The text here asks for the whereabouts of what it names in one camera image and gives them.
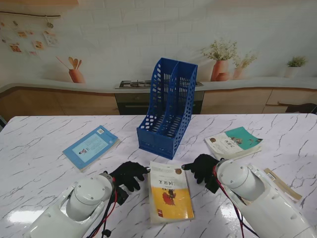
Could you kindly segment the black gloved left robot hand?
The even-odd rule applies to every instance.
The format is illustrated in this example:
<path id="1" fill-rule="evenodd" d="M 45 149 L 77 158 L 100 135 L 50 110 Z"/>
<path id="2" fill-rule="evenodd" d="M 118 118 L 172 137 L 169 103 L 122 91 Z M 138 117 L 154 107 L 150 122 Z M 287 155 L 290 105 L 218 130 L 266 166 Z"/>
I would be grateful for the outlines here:
<path id="1" fill-rule="evenodd" d="M 116 186 L 124 185 L 130 192 L 134 192 L 135 190 L 140 190 L 140 185 L 136 178 L 139 181 L 144 181 L 144 175 L 148 172 L 147 168 L 139 163 L 128 161 L 121 164 L 109 175 L 114 178 L 114 184 Z"/>

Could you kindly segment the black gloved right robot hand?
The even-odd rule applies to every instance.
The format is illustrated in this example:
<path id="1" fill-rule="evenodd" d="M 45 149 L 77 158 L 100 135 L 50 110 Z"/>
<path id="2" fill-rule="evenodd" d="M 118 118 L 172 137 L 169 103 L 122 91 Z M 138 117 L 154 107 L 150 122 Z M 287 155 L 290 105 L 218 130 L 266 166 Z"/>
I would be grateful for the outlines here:
<path id="1" fill-rule="evenodd" d="M 208 183 L 213 177 L 213 169 L 219 163 L 216 158 L 200 154 L 192 163 L 184 164 L 181 168 L 185 171 L 191 171 L 197 184 Z"/>

